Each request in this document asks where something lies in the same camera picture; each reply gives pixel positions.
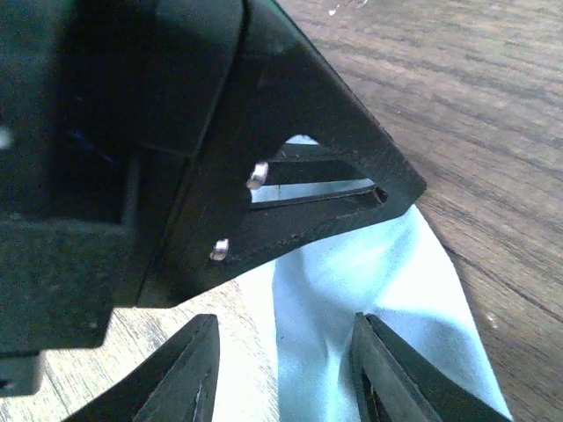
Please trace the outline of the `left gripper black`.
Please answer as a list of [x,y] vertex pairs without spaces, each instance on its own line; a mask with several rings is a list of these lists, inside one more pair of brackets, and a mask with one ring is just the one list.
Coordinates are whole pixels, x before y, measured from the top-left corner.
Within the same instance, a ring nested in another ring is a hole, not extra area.
[[238,46],[240,1],[1,4],[1,392],[30,396],[48,350],[101,346],[153,244],[138,196],[178,177],[143,164],[200,145]]

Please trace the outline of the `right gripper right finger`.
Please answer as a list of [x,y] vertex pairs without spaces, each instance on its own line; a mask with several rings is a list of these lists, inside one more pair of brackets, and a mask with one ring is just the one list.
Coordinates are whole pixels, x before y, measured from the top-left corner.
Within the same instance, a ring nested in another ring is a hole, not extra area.
[[360,420],[507,421],[377,316],[355,315],[350,357]]

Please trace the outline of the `light blue cleaning cloth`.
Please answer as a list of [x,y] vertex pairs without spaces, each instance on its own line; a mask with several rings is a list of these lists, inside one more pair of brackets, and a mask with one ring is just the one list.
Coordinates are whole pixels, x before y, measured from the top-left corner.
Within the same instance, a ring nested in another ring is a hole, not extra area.
[[457,271],[417,207],[307,244],[239,278],[277,381],[282,421],[356,421],[357,314],[419,353],[455,421],[511,420]]

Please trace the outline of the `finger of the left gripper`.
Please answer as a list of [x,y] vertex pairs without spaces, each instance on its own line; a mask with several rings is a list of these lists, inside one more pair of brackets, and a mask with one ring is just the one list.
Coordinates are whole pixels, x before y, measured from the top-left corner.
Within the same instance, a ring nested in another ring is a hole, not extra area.
[[401,216],[422,176],[273,1],[243,44],[138,298],[171,308],[301,246]]

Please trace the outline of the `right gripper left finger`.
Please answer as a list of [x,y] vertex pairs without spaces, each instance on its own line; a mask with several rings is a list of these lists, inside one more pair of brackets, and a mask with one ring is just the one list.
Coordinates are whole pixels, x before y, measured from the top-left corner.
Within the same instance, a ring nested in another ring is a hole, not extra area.
[[68,421],[210,421],[219,369],[215,315],[192,318],[147,360]]

